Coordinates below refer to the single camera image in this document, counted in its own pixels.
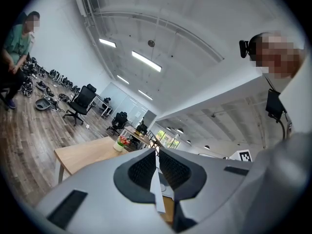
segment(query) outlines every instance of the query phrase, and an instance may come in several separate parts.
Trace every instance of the person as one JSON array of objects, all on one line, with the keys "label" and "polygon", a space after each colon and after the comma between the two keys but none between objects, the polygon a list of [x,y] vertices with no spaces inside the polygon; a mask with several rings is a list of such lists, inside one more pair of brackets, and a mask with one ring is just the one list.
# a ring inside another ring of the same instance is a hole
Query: person
[{"label": "person", "polygon": [[239,42],[241,57],[248,54],[257,67],[268,67],[270,74],[277,78],[293,78],[305,60],[307,48],[295,48],[287,37],[280,33],[265,32],[258,34],[250,41]]},{"label": "person", "polygon": [[30,32],[39,26],[40,14],[29,13],[23,24],[17,24],[10,30],[1,50],[0,82],[10,84],[6,101],[11,109],[16,108],[13,97],[23,84],[25,76],[21,67],[29,53]]},{"label": "person", "polygon": [[307,42],[304,49],[294,47],[280,33],[265,32],[250,41],[239,41],[240,54],[248,54],[258,67],[268,67],[276,78],[291,77],[292,80],[279,95],[290,117],[292,130],[309,133],[312,131],[312,59]]},{"label": "person", "polygon": [[104,102],[105,102],[106,104],[109,104],[110,101],[111,101],[111,99],[110,99],[109,97],[104,99]]}]

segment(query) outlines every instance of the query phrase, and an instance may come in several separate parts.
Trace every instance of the air conditioner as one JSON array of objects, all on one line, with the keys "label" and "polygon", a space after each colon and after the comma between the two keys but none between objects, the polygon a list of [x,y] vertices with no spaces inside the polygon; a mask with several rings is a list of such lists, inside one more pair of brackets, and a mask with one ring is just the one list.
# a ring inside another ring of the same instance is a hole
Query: air conditioner
[{"label": "air conditioner", "polygon": [[88,0],[76,0],[80,14],[85,18],[91,14]]}]

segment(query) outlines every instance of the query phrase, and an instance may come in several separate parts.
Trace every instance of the ceiling light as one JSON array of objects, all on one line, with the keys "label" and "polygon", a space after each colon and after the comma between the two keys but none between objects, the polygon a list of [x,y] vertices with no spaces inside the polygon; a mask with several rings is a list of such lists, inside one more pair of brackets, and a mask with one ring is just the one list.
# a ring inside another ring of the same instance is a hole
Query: ceiling light
[{"label": "ceiling light", "polygon": [[107,41],[107,40],[103,40],[103,39],[99,39],[99,41],[101,42],[101,43],[104,43],[104,44],[106,44],[106,45],[110,45],[111,47],[113,47],[113,48],[116,48],[116,44],[114,43],[114,42],[111,42],[111,41]]},{"label": "ceiling light", "polygon": [[159,65],[157,65],[154,62],[152,62],[151,60],[148,60],[144,56],[141,56],[137,52],[132,51],[132,56],[135,57],[135,58],[138,58],[140,61],[142,61],[142,62],[146,63],[147,65],[151,66],[152,68],[156,69],[158,72],[161,71],[161,67]]},{"label": "ceiling light", "polygon": [[121,79],[122,81],[126,82],[127,84],[129,84],[128,81],[126,81],[124,78],[120,77],[119,75],[117,75],[117,77],[118,77],[119,79]]},{"label": "ceiling light", "polygon": [[148,95],[144,94],[141,90],[138,90],[141,94],[145,95],[148,99],[153,100],[152,98],[150,98]]}]

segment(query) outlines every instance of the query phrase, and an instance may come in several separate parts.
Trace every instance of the white ceiling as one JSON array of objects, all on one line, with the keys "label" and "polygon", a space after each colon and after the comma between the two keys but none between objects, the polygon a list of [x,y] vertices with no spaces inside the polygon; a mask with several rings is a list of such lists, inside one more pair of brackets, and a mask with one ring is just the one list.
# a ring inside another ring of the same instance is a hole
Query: white ceiling
[{"label": "white ceiling", "polygon": [[[204,145],[209,145],[210,151],[230,156],[237,150],[249,149],[255,156],[282,139],[281,126],[265,111],[267,95],[268,90],[156,123],[164,129],[182,128],[184,133],[179,139],[190,140],[192,146],[202,150],[205,150]],[[284,116],[281,121],[286,127]]]},{"label": "white ceiling", "polygon": [[[90,28],[110,72],[163,109],[226,58],[246,32],[275,18],[263,0],[90,0]],[[98,38],[116,43],[100,44]],[[155,47],[148,46],[155,41]],[[135,50],[162,66],[159,73],[133,58]]]},{"label": "white ceiling", "polygon": [[[239,55],[239,40],[283,13],[279,0],[89,1],[93,16],[88,16],[92,25],[88,28],[109,72],[129,81],[126,86],[135,93],[140,89],[152,97],[152,103],[164,112],[186,100],[184,94],[233,49]],[[117,47],[101,44],[98,38],[113,41]],[[155,42],[154,48],[148,40]],[[133,58],[133,50],[160,65],[161,72]],[[226,76],[223,71],[214,73]],[[235,151],[233,145],[237,150],[262,150],[282,137],[280,126],[265,112],[266,96],[267,90],[258,89],[253,95],[158,124],[182,127],[182,140],[189,139],[200,148],[208,144],[225,156]]]}]

